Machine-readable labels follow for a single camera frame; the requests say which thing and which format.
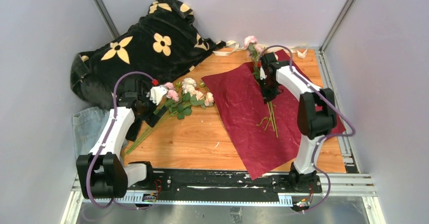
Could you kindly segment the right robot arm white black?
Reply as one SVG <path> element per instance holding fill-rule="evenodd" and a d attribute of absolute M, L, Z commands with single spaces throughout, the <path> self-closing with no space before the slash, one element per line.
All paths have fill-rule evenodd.
<path fill-rule="evenodd" d="M 298 100 L 297 126 L 301 143 L 295 161 L 291 165 L 287 184 L 298 192 L 317 182 L 316 162 L 323 141 L 337 125 L 334 93 L 306 79 L 293 66 L 292 60 L 280 61 L 275 53 L 259 58 L 261 93 L 267 104 L 280 94 L 282 85 Z"/>

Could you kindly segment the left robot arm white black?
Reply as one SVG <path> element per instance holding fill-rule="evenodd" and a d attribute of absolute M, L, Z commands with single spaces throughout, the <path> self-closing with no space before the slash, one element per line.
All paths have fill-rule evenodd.
<path fill-rule="evenodd" d="M 129 187 L 140 184 L 146 188 L 154 183 L 153 167 L 148 161 L 138 161 L 124 166 L 120 161 L 122 143 L 138 119 L 154 127 L 166 112 L 157 106 L 169 89 L 152 79 L 148 91 L 137 78 L 119 78 L 113 92 L 113 107 L 99 139 L 87 154 L 79 155 L 76 168 L 84 198 L 116 199 L 126 195 Z"/>

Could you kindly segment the pink fake flower stem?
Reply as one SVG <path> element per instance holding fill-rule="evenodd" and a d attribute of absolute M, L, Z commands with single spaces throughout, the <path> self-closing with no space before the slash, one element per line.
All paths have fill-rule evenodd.
<path fill-rule="evenodd" d="M 157 126 L 160 126 L 160 124 L 165 122 L 167 119 L 175 117 L 178 120 L 183 120 L 192 114 L 194 108 L 201 107 L 206 109 L 207 107 L 213 106 L 214 103 L 214 96 L 211 92 L 203 93 L 199 90 L 192 93 L 184 93 L 179 97 L 177 102 L 173 99 L 167 99 L 158 111 L 160 113 L 161 110 L 166 109 L 166 112 L 160 117 L 157 124 L 154 127 L 146 126 L 124 154 L 128 155 L 135 150 L 137 146 L 139 146 L 152 132 L 154 132 Z"/>
<path fill-rule="evenodd" d="M 255 78 L 255 80 L 258 82 L 260 79 L 259 76 L 259 68 L 262 66 L 260 62 L 260 56 L 264 54 L 263 50 L 266 48 L 265 46 L 262 46 L 258 44 L 258 40 L 255 36 L 247 36 L 244 39 L 244 48 L 247 52 L 247 56 L 252 61 L 252 74 Z M 275 136 L 278 137 L 278 129 L 274 114 L 274 105 L 272 103 L 267 103 L 268 107 L 268 113 L 269 115 L 267 117 L 264 117 L 257 126 L 261 126 L 264 122 L 266 123 L 264 130 L 267 130 L 269 126 L 272 127 Z"/>
<path fill-rule="evenodd" d="M 174 89 L 174 86 L 173 86 L 173 84 L 171 83 L 171 82 L 167 82 L 167 83 L 165 83 L 165 84 L 161 84 L 161 85 L 163 85 L 163 86 L 165 86 L 167 89 L 168 89 L 168 93 L 163 97 L 163 99 L 162 99 L 162 101 L 164 100 L 164 99 L 173 99 L 174 101 L 178 101 L 179 100 L 179 94 L 178 94 L 178 92 Z M 139 98 L 139 97 L 146 97 L 146 94 L 148 93 L 148 91 L 147 92 L 143 92 L 143 94 L 142 95 L 140 95 L 140 94 L 137 94 L 137 98 Z M 159 108 L 159 105 L 157 106 L 157 109 L 155 110 L 155 112 L 156 111 L 159 111 L 160 109 L 161 109 L 161 107 Z M 126 135 L 126 139 L 128 140 L 128 141 L 132 141 L 132 142 L 134 142 L 136 139 L 137 139 L 137 137 L 138 137 L 138 134 L 139 134 L 139 132 L 140 132 L 140 129 L 141 129 L 141 125 L 142 125 L 142 123 L 143 123 L 144 121 L 143 120 L 140 120 L 140 119 L 136 119 L 135 118 L 135 121 L 134 121 L 134 123 L 131 125 L 131 127 L 129 128 L 129 130 L 128 130 L 128 132 L 127 132 L 127 135 Z"/>

